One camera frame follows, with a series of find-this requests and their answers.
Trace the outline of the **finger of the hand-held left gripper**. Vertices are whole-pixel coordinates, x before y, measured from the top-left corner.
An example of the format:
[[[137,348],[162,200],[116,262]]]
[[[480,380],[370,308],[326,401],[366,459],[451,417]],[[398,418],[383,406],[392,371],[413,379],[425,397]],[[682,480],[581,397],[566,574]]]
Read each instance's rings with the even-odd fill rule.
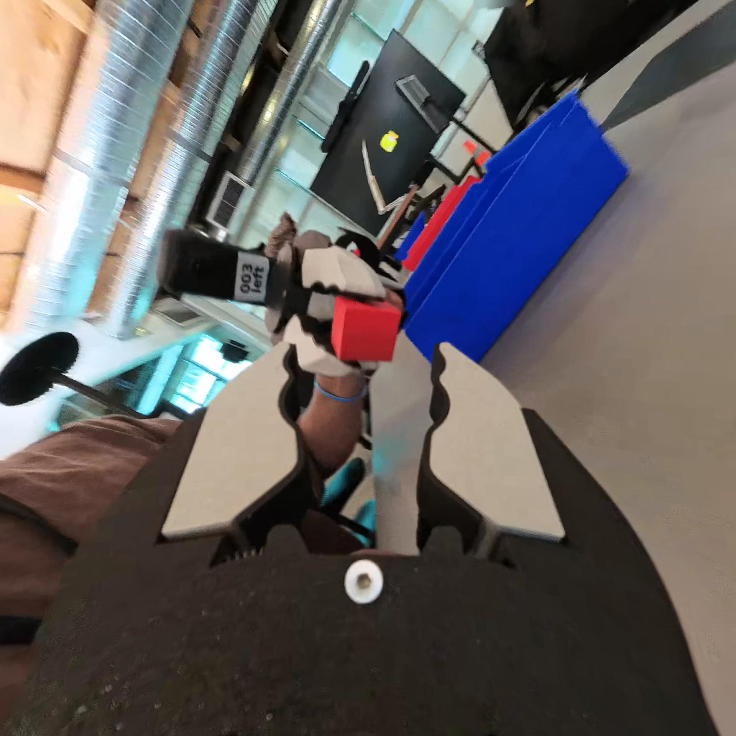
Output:
[[[359,302],[385,302],[406,309],[397,283],[376,273],[365,261],[339,246],[304,250],[300,253],[300,285],[305,297],[300,311],[333,311],[337,297]]]
[[[331,324],[311,317],[291,317],[281,340],[295,349],[299,368],[324,378],[347,378],[368,374],[378,368],[375,361],[345,361],[336,356],[330,343]]]

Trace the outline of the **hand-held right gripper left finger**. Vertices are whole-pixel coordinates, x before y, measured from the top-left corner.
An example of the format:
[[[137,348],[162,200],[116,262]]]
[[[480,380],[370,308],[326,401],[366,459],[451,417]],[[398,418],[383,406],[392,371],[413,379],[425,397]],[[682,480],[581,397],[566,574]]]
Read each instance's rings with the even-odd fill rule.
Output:
[[[281,343],[229,382],[202,415],[161,535],[230,536],[259,549],[275,526],[315,509],[315,477],[297,427],[295,351]]]

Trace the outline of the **black office chair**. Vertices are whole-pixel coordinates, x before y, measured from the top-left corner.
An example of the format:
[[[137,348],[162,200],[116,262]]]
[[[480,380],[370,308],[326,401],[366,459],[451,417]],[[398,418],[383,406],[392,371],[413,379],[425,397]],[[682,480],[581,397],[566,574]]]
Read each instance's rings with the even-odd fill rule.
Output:
[[[352,534],[366,549],[375,547],[376,507],[375,499],[365,502],[354,517],[347,517],[345,506],[354,496],[366,477],[363,458],[350,459],[327,481],[320,502],[320,509],[339,526]]]

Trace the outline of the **person's brown clothing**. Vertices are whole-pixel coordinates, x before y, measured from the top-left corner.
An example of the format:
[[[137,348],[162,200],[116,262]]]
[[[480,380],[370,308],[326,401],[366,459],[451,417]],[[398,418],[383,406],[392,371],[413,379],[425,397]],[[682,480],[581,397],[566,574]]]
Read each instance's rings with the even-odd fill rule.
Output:
[[[33,640],[62,569],[180,423],[90,419],[2,459],[3,721],[34,665]]]

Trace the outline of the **black round pole weight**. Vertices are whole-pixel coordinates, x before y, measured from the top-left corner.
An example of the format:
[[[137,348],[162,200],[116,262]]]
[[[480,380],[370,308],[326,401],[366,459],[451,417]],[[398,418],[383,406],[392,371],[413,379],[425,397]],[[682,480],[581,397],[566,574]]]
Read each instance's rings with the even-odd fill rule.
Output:
[[[51,333],[19,350],[1,372],[1,404],[21,406],[43,396],[69,372],[79,354],[71,333]]]

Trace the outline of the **person's left forearm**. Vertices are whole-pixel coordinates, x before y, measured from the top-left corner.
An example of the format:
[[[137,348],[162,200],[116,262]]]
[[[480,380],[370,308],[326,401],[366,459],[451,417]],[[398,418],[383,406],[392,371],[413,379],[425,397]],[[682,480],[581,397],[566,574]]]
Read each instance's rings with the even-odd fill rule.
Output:
[[[297,424],[308,454],[324,479],[342,468],[358,444],[365,391],[363,375],[314,376],[310,402]]]

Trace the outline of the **person's left hand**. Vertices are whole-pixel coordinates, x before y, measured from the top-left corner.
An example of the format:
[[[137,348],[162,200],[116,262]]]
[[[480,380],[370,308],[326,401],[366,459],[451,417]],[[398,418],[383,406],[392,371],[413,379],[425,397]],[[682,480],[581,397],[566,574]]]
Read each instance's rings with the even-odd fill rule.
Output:
[[[268,236],[263,254],[275,263],[290,264],[297,259],[295,253],[324,250],[332,245],[329,237],[319,231],[307,230],[298,233],[295,220],[286,211]]]

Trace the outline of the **black monitor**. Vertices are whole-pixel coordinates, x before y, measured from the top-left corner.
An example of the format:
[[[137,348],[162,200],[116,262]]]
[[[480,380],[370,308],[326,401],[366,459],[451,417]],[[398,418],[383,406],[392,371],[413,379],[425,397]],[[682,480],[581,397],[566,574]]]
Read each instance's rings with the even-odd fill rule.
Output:
[[[426,89],[440,114],[452,117],[465,92],[400,32],[392,30],[367,72],[360,93],[338,113],[324,141],[327,152],[310,186],[318,198],[371,235],[378,235],[389,212],[402,200],[442,135],[402,94],[409,77]]]

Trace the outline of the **blue plastic bin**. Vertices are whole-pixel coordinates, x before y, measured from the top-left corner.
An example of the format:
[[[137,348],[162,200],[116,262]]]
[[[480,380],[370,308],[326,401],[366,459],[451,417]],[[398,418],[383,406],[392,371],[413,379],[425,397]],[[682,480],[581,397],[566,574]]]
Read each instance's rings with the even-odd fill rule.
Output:
[[[629,175],[576,92],[491,157],[406,283],[408,340],[480,361]]]

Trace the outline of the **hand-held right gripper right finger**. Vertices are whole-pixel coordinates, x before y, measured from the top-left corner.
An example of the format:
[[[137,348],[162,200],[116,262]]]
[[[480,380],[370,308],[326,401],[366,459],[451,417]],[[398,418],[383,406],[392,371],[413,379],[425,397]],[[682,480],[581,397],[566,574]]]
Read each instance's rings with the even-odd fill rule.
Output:
[[[520,403],[449,343],[436,345],[431,425],[417,477],[417,547],[457,530],[463,550],[493,550],[503,534],[558,543],[565,529]]]

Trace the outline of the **grey desk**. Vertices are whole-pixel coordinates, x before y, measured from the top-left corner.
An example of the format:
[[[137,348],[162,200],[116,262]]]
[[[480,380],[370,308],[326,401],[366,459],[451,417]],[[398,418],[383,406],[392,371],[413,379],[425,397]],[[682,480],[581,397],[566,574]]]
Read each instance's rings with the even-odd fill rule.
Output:
[[[734,734],[734,2],[696,2],[584,94],[631,175],[483,365],[612,492]]]

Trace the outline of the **red wooden block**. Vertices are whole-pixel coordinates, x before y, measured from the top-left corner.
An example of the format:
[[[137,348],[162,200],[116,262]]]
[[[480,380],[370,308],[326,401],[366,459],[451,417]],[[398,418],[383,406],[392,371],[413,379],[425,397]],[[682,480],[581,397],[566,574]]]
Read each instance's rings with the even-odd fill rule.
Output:
[[[359,302],[337,297],[330,341],[346,363],[389,363],[400,331],[402,311],[385,301]]]

